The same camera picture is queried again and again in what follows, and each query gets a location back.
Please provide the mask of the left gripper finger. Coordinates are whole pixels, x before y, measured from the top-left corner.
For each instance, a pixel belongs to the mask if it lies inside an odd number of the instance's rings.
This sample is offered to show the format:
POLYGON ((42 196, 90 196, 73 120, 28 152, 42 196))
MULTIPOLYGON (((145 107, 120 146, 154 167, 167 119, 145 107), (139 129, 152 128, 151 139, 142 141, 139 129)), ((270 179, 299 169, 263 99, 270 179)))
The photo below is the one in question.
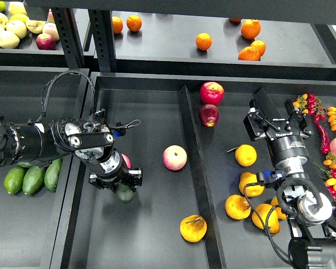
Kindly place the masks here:
POLYGON ((98 177, 95 173, 90 174, 88 181, 97 189, 112 189, 112 182, 98 177))
POLYGON ((137 191, 143 182, 143 169, 138 167, 136 169, 128 170, 128 186, 133 192, 137 191))

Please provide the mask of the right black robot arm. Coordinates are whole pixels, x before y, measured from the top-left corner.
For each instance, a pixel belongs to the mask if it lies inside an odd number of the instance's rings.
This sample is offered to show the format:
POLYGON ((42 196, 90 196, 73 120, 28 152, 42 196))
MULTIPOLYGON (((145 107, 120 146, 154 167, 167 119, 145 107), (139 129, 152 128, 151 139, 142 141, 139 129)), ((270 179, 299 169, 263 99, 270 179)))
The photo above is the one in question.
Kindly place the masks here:
POLYGON ((336 268, 336 204, 320 192, 304 171, 309 160, 304 139, 312 135, 306 114, 285 102, 282 118, 270 101, 250 101, 244 125, 252 141, 264 139, 273 165, 259 172, 257 185, 276 191, 278 207, 287 216, 288 252, 272 247, 293 268, 336 268))

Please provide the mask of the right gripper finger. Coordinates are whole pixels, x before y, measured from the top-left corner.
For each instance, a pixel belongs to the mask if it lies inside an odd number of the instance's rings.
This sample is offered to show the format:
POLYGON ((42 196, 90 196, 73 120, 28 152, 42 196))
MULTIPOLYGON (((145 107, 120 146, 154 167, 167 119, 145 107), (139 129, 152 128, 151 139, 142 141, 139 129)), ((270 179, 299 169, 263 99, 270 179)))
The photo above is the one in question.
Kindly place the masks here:
POLYGON ((300 136, 304 139, 312 136, 314 131, 309 115, 303 113, 299 108, 295 108, 291 100, 286 100, 284 106, 288 114, 285 130, 291 135, 300 136))
POLYGON ((243 120, 251 141, 259 139, 275 140, 283 134, 280 113, 275 107, 251 107, 243 120))

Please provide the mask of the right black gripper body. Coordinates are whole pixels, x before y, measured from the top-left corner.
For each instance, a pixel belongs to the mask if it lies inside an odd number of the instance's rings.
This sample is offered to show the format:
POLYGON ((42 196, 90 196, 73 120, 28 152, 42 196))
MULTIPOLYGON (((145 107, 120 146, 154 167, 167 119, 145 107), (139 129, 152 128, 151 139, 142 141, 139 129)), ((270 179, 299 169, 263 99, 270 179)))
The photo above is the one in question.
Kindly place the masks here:
POLYGON ((301 165, 307 163, 310 158, 304 139, 299 135, 279 135, 267 138, 266 142, 275 170, 282 170, 290 158, 301 165))

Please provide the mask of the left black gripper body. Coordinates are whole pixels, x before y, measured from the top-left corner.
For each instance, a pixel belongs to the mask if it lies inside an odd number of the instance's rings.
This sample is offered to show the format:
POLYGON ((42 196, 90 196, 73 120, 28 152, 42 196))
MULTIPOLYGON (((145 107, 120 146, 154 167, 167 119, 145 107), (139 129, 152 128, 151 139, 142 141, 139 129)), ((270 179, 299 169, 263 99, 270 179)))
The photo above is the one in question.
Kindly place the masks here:
POLYGON ((117 183, 128 186, 128 170, 130 169, 127 167, 121 153, 112 151, 110 157, 99 164, 104 172, 95 172, 95 174, 102 179, 112 182, 112 189, 115 189, 117 183))

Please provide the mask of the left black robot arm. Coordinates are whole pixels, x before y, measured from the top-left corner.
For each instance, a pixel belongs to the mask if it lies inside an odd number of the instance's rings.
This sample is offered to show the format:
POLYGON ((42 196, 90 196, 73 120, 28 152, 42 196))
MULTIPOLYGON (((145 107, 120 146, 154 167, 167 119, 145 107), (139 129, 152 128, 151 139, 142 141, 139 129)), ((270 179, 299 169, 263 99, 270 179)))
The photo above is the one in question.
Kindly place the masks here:
POLYGON ((0 117, 0 166, 24 162, 46 167, 60 157, 74 154, 90 169, 89 182, 96 188, 115 191, 120 183, 135 191, 142 185, 143 170, 129 168, 123 155, 114 148, 114 141, 125 135, 128 128, 139 125, 140 120, 107 125, 105 110, 97 110, 92 98, 87 119, 59 118, 47 124, 42 121, 58 79, 81 74, 76 70, 64 71, 45 85, 37 120, 16 124, 6 123, 0 117))

